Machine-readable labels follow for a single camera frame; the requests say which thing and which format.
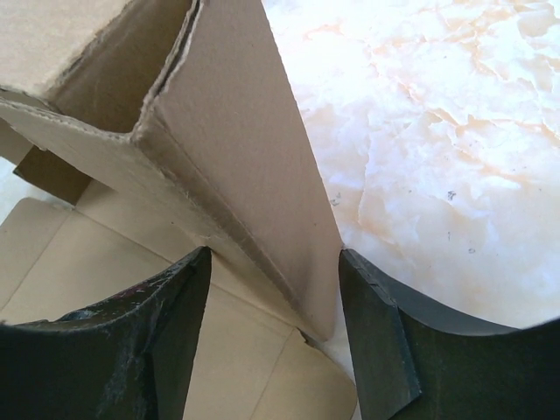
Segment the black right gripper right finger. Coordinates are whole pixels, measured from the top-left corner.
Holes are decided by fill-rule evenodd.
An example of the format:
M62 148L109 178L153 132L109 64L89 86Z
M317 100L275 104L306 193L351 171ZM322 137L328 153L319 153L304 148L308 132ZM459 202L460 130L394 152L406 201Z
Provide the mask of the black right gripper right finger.
M557 320L515 329L476 318L351 249L339 284L363 418L558 418Z

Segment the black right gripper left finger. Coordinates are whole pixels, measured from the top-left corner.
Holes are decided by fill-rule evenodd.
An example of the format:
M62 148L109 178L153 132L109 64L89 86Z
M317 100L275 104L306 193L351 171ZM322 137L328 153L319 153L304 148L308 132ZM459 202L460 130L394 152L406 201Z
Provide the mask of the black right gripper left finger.
M2 418L180 419L211 271L196 248L57 320L2 325Z

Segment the brown cardboard box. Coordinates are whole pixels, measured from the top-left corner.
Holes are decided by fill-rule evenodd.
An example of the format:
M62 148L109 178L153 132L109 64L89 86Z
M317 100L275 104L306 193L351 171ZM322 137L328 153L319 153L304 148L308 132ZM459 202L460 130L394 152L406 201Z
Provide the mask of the brown cardboard box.
M349 419L333 336L341 249L259 1L4 1L1 117L213 249L291 324L250 419Z

